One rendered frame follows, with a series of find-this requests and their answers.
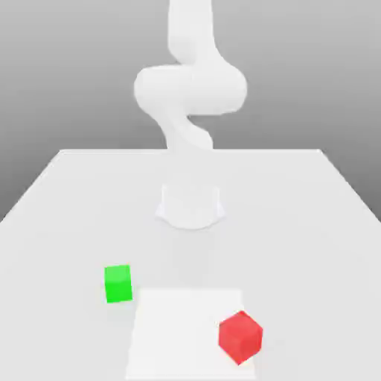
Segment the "small red cube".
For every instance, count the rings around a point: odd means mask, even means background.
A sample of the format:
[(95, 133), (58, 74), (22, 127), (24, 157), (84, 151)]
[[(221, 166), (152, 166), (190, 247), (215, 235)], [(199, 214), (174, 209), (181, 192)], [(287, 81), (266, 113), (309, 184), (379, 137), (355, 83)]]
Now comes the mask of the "small red cube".
[(263, 328), (241, 310), (219, 323), (218, 344), (240, 365), (262, 348)]

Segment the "small green cube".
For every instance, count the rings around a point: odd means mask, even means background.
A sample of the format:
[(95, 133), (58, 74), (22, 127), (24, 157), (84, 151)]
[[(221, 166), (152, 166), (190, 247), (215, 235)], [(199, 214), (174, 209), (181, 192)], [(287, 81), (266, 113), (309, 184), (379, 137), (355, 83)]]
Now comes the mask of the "small green cube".
[(131, 301), (133, 296), (130, 266), (107, 266), (104, 269), (104, 286), (108, 303)]

